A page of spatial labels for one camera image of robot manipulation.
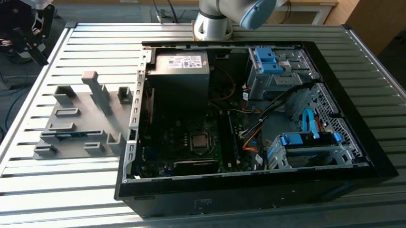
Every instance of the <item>metal rail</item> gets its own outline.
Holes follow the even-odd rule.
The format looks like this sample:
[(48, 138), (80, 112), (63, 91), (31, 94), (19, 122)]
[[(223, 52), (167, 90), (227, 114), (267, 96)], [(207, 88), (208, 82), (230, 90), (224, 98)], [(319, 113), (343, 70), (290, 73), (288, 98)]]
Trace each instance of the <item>metal rail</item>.
[(339, 26), (234, 28), (235, 40), (314, 41), (375, 134), (399, 177), (333, 202), (279, 209), (143, 220), (113, 200), (118, 158), (31, 159), (57, 85), (89, 89), (96, 70), (109, 91), (134, 83), (140, 42), (192, 40), (188, 24), (79, 24), (65, 28), (0, 146), (0, 227), (403, 227), (406, 223), (405, 91), (350, 30)]

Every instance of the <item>blue plastic latch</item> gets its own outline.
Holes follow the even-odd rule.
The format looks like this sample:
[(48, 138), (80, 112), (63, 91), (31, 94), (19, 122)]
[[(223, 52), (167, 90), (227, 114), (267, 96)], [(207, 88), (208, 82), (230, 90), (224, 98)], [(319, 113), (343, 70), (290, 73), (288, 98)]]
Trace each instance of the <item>blue plastic latch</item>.
[(287, 139), (288, 145), (302, 145), (303, 144), (300, 134), (286, 134), (284, 137)]
[(341, 143), (343, 141), (342, 135), (338, 132), (334, 132), (333, 135), (334, 135), (337, 142)]
[(283, 73), (283, 68), (279, 67), (276, 56), (270, 47), (256, 47), (255, 53), (262, 73)]
[(271, 155), (272, 155), (272, 153), (274, 153), (274, 148), (268, 151), (268, 153), (267, 153), (267, 158), (270, 158), (271, 157)]
[(280, 142), (282, 142), (282, 145), (283, 145), (283, 146), (287, 145), (287, 140), (286, 140), (284, 136), (280, 136)]

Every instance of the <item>floor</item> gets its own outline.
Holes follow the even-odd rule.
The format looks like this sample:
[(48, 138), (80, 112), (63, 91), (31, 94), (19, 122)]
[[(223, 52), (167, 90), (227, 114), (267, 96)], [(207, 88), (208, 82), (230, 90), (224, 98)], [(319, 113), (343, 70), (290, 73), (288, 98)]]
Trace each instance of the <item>floor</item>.
[[(140, 11), (135, 4), (119, 5), (69, 5), (56, 4), (59, 18), (52, 22), (51, 38), (45, 41), (45, 55), (52, 51), (59, 35), (68, 21), (79, 21), (88, 23), (140, 23)], [(176, 15), (182, 15), (180, 23), (188, 23), (196, 18), (198, 11), (176, 10)], [(171, 18), (163, 18), (163, 23), (172, 22)], [(406, 43), (401, 39), (394, 39), (386, 50), (378, 56), (381, 62), (399, 81), (406, 86)], [(4, 77), (7, 84), (11, 85), (11, 90), (0, 93), (0, 127), (7, 129), (11, 126), (23, 105), (27, 91), (35, 82), (36, 76), (40, 73), (41, 67), (32, 61), (17, 64), (20, 59), (8, 59), (0, 56), (0, 76)]]

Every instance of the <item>case sticker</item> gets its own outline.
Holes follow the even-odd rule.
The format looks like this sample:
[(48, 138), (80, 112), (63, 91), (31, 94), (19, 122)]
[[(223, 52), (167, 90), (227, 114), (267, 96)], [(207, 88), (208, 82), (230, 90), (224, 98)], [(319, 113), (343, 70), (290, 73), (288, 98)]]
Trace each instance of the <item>case sticker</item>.
[(256, 162), (262, 165), (262, 163), (264, 162), (264, 160), (262, 159), (262, 157), (256, 154), (255, 156), (255, 160)]
[(202, 57), (200, 56), (170, 56), (167, 68), (202, 68)]

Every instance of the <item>blue cable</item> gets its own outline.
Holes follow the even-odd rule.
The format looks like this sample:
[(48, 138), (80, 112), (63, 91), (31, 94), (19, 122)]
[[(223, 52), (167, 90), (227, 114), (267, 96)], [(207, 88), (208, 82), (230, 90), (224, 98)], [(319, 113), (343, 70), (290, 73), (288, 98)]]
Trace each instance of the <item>blue cable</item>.
[(23, 93), (19, 94), (19, 96), (15, 98), (9, 108), (8, 108), (8, 111), (7, 111), (7, 114), (5, 114), (5, 118), (4, 118), (4, 129), (5, 129), (5, 132), (8, 132), (8, 127), (7, 127), (7, 121), (8, 121), (8, 117), (11, 115), (11, 112), (12, 112), (12, 108), (13, 108), (13, 105), (15, 103), (17, 102), (17, 100), (21, 98), (21, 96), (29, 91), (29, 89), (27, 89)]
[(319, 138), (318, 134), (318, 127), (316, 127), (316, 122), (315, 122), (315, 116), (312, 113), (312, 110), (310, 108), (306, 108), (303, 110), (303, 115), (302, 115), (302, 130), (307, 130), (307, 117), (308, 117), (308, 125), (310, 125), (310, 131), (312, 132), (312, 135), (315, 136), (315, 139)]

